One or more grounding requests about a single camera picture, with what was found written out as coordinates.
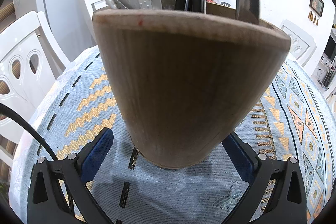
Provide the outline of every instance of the blue gripper pad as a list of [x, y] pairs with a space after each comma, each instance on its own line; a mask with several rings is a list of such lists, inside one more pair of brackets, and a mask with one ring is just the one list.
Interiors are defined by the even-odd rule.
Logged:
[[240, 178], [243, 181], [252, 183], [254, 181], [254, 166], [239, 143], [230, 134], [222, 141], [222, 144]]
[[83, 183], [92, 181], [104, 158], [113, 145], [113, 132], [103, 128], [91, 143], [87, 143], [78, 153], [77, 166]]

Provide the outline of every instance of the black cable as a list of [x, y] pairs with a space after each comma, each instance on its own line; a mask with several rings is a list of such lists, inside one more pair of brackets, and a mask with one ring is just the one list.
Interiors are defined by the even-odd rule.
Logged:
[[[58, 160], [54, 151], [50, 148], [50, 146], [47, 144], [47, 142], [41, 137], [41, 135], [38, 134], [37, 131], [25, 119], [23, 119], [19, 114], [17, 114], [14, 110], [12, 110], [8, 106], [0, 103], [0, 114], [12, 119], [18, 125], [23, 127], [30, 135], [32, 135], [43, 146], [43, 148], [48, 152], [48, 154], [51, 156], [51, 158], [53, 160]], [[66, 190], [67, 190], [67, 193], [68, 193], [70, 212], [71, 212], [71, 214], [75, 215], [74, 200], [72, 198], [72, 195], [71, 195], [66, 183], [65, 183], [65, 186], [66, 186]]]

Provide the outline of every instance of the framed picture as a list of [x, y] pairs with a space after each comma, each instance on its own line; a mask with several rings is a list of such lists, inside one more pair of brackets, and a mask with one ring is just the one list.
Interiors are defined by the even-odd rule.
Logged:
[[310, 0], [309, 6], [319, 15], [322, 16], [324, 3], [322, 0]]

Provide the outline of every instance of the tablecloth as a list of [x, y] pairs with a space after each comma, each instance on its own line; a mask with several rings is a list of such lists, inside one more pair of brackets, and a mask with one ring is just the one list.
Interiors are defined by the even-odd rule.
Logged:
[[[221, 223], [248, 186], [221, 144], [201, 163], [179, 170], [161, 169], [138, 154], [97, 47], [83, 52], [59, 77], [30, 123], [59, 159], [78, 152], [103, 127], [112, 128], [113, 146], [87, 186], [117, 224]], [[235, 131], [257, 153], [278, 160], [298, 159], [311, 223], [330, 198], [335, 130], [322, 94], [302, 68], [287, 59]], [[9, 198], [25, 223], [30, 177], [40, 156], [50, 159], [39, 143], [24, 133], [14, 157]], [[262, 214], [274, 183], [269, 182], [252, 219]], [[75, 214], [83, 219], [77, 208]]]

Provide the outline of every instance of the television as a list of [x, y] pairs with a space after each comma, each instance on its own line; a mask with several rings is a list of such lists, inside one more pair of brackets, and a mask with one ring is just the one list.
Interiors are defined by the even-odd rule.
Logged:
[[329, 40], [328, 40], [328, 43], [327, 43], [327, 45], [324, 49], [324, 53], [325, 53], [326, 56], [329, 57], [331, 62], [334, 61], [335, 55], [336, 55], [336, 43], [331, 36], [329, 36]]

